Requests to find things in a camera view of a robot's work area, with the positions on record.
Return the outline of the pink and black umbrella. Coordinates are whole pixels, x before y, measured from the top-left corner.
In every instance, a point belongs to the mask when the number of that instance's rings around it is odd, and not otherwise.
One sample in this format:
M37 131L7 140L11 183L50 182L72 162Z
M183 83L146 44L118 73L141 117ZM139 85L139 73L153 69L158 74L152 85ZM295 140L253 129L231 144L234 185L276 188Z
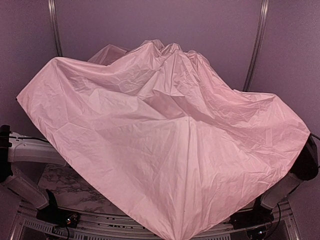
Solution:
M51 59L17 101L89 184L166 240L189 240L280 181L310 131L277 95L231 89L179 45Z

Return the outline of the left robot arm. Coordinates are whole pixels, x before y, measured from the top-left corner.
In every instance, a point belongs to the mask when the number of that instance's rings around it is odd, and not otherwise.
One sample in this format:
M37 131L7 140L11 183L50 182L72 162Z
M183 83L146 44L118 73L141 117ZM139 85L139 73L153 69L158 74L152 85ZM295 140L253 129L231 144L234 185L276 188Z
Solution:
M57 208L54 195L38 185L47 164L68 165L48 140L0 126L0 184L40 211Z

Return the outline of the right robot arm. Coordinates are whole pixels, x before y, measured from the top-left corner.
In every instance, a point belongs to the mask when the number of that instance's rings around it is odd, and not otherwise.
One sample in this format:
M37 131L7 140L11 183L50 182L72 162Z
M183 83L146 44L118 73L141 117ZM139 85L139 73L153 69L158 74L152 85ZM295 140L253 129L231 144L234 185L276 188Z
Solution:
M291 194L301 183L310 181L318 175L320 165L315 139L319 140L320 138L311 133L289 172L255 200L254 211L270 213L282 199Z

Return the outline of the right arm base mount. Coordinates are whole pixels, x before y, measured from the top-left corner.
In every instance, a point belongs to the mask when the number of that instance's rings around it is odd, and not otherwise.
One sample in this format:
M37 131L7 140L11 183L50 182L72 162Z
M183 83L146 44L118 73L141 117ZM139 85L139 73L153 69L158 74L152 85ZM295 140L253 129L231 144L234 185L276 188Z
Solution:
M229 217L228 223L233 226L235 230L249 228L257 225L272 222L274 216L270 210L267 211L244 211L236 212Z

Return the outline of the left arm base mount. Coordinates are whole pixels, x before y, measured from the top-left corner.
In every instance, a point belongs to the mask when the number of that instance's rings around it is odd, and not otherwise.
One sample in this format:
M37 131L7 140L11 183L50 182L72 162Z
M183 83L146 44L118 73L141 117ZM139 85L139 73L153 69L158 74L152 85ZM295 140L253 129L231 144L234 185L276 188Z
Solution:
M37 210L36 218L59 227L75 229L79 223L80 214L75 211L69 211L61 208L46 207Z

